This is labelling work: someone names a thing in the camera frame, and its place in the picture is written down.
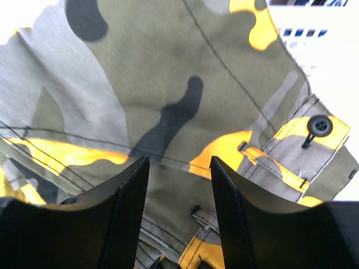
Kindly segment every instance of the camouflage garment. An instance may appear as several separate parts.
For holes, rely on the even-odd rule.
[[[0,45],[1,195],[58,203],[149,156],[138,269],[224,268],[213,155],[306,206],[358,169],[264,0],[59,0],[25,26]]]

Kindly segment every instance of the olive green fabric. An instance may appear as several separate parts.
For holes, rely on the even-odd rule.
[[[2,166],[51,182],[51,201],[150,157],[137,268],[223,268],[213,155],[308,206],[358,169],[264,0],[59,0],[0,45],[0,82]],[[333,131],[303,149],[315,115]]]

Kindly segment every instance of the camouflage fabric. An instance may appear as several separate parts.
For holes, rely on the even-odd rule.
[[[213,155],[307,206],[358,170],[264,0],[59,0],[26,26],[0,45],[1,194],[57,203],[149,156],[137,268],[224,268]]]

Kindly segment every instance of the black button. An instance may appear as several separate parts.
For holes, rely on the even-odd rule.
[[[309,120],[308,129],[313,136],[325,137],[332,132],[333,123],[327,116],[317,115]]]

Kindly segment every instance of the white plastic basket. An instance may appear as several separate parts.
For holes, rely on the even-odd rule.
[[[359,13],[353,0],[342,0],[344,7],[333,1],[320,7],[269,6],[280,38],[310,81],[318,70],[341,60],[343,45],[358,42]]]

